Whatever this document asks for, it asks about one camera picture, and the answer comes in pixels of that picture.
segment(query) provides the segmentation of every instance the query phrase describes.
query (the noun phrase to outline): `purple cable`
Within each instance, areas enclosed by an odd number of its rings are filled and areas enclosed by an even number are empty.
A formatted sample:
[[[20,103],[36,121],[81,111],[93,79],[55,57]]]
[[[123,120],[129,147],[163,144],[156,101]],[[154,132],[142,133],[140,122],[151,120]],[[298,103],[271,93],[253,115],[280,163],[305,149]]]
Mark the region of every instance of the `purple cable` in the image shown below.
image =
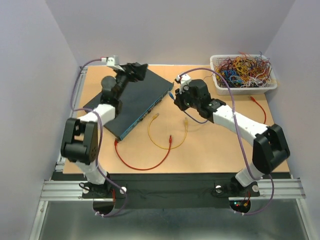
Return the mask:
[[[73,107],[73,101],[74,101],[74,97],[75,97],[75,92],[76,92],[76,88],[77,88],[77,84],[79,82],[79,79],[80,79],[80,76],[81,76],[81,72],[82,70],[90,63],[92,62],[97,62],[97,61],[101,61],[100,58],[97,58],[97,59],[94,59],[94,60],[91,60],[91,61],[88,61],[87,63],[85,63],[81,68],[80,68],[80,71],[76,77],[76,80],[75,80],[75,83],[74,83],[74,86],[73,86],[73,89],[72,89],[72,94],[71,94],[71,98],[70,98],[70,107],[71,107],[71,110],[74,111],[74,112],[78,112],[78,111],[88,111],[88,112],[92,112],[93,114],[96,115],[97,117],[97,122],[99,124],[99,128],[100,128],[100,138],[99,138],[99,143],[98,143],[98,156],[99,156],[99,153],[100,153],[100,148],[101,148],[101,144],[102,144],[102,137],[103,137],[103,124],[102,124],[102,120],[101,120],[101,117],[99,116],[99,114],[95,111],[93,111],[92,109],[89,109],[89,108],[77,108],[75,109]],[[102,216],[104,218],[107,218],[107,217],[113,217],[115,215],[117,215],[118,213],[120,213],[125,207],[126,207],[126,204],[128,202],[128,197],[127,197],[127,193],[122,189],[121,186],[119,186],[118,184],[116,184],[114,181],[112,181],[111,179],[109,179],[104,173],[103,171],[101,170],[101,168],[99,167],[99,162],[98,162],[98,156],[96,157],[95,159],[95,165],[98,169],[98,172],[110,183],[112,184],[114,187],[116,187],[117,189],[119,190],[122,190],[123,191],[123,194],[125,196],[125,199],[124,199],[124,203],[123,205],[119,208],[118,211],[116,211],[115,213],[113,214],[106,214],[106,215],[102,215],[100,213],[97,213],[99,216]]]
[[[245,148],[244,148],[244,145],[243,145],[242,140],[241,140],[241,132],[240,132],[240,129],[239,129],[237,117],[236,117],[236,114],[235,114],[235,112],[236,112],[235,98],[234,98],[234,95],[233,95],[232,92],[231,92],[231,89],[230,89],[227,81],[224,79],[223,76],[221,76],[221,74],[219,74],[218,72],[216,72],[216,71],[214,71],[214,70],[212,70],[212,69],[210,69],[210,68],[207,68],[207,67],[197,67],[197,68],[193,68],[193,69],[190,69],[190,70],[188,70],[188,71],[185,71],[185,72],[181,73],[181,74],[178,75],[178,76],[181,78],[182,75],[185,75],[185,74],[191,73],[191,72],[193,72],[193,71],[197,71],[197,70],[207,70],[207,71],[210,71],[210,72],[212,72],[213,74],[218,75],[219,78],[221,78],[222,81],[225,83],[226,88],[227,88],[228,91],[229,91],[229,94],[230,94],[230,97],[231,97],[231,101],[232,101],[232,113],[233,113],[233,119],[234,119],[234,126],[235,126],[236,135],[237,135],[237,138],[238,138],[238,141],[239,141],[239,145],[240,145],[240,148],[241,148],[241,152],[242,152],[242,155],[243,155],[243,159],[244,159],[245,166],[246,166],[246,168],[248,169],[248,173],[249,173],[249,175],[250,175],[250,177],[251,177],[252,179],[254,179],[254,180],[256,180],[256,181],[260,180],[260,179],[256,179],[256,178],[253,176],[253,174],[252,174],[252,172],[251,172],[251,170],[250,170],[249,163],[248,163],[248,159],[247,159],[247,155],[246,155],[246,152],[245,152]],[[259,209],[259,210],[257,210],[257,211],[254,211],[254,212],[250,212],[250,213],[244,213],[244,215],[254,215],[254,214],[258,214],[258,213],[262,212],[263,210],[265,210],[266,207],[268,207],[269,204],[271,203],[272,199],[274,198],[275,184],[274,184],[274,181],[273,181],[271,175],[269,175],[269,177],[270,177],[270,180],[271,180],[272,192],[271,192],[271,197],[270,197],[268,203],[267,203],[264,207],[262,207],[261,209]]]

